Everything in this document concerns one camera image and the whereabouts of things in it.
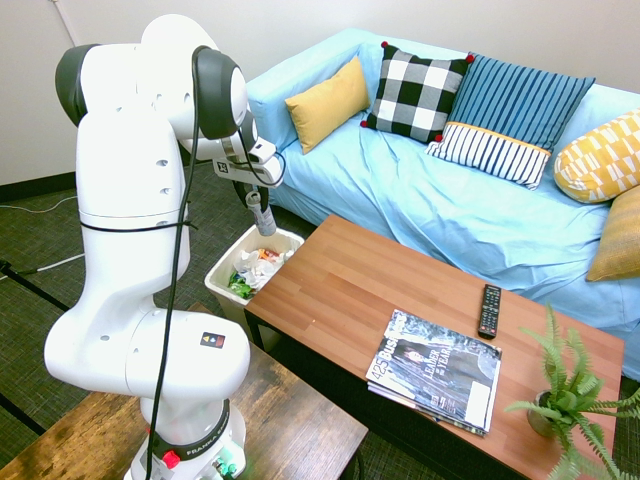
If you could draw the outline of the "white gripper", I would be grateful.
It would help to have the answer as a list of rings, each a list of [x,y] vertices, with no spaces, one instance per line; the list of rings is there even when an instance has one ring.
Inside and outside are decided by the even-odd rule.
[[[242,144],[217,140],[213,142],[212,162],[219,177],[234,181],[234,190],[245,209],[250,185],[258,186],[261,213],[266,213],[270,208],[268,188],[279,186],[284,177],[283,167],[272,143],[258,140],[251,150],[246,151]]]

